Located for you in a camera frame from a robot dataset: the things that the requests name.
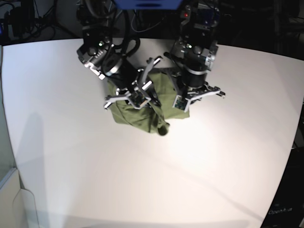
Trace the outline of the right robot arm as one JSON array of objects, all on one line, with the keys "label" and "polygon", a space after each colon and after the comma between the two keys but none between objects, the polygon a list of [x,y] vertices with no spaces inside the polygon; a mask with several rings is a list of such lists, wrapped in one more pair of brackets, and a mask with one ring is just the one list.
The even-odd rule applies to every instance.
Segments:
[{"label": "right robot arm", "polygon": [[104,108],[108,109],[118,101],[124,101],[136,110],[161,103],[155,92],[149,72],[162,60],[161,56],[149,58],[142,68],[135,68],[128,58],[137,52],[140,39],[130,36],[129,15],[123,11],[125,32],[121,44],[113,42],[117,32],[117,9],[108,9],[105,1],[82,0],[76,16],[83,26],[83,45],[77,50],[78,59],[85,68],[107,79],[115,87],[114,95],[105,98]]}]

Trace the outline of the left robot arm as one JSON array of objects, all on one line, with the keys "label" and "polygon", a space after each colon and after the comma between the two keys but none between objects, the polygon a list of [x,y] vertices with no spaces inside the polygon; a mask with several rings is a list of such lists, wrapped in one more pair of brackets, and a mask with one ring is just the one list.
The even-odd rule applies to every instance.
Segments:
[{"label": "left robot arm", "polygon": [[191,104],[206,96],[225,93],[206,81],[218,52],[218,42],[214,38],[219,23],[220,11],[217,0],[191,0],[180,12],[180,34],[171,51],[164,55],[175,68],[168,69],[176,97],[173,107],[184,112]]}]

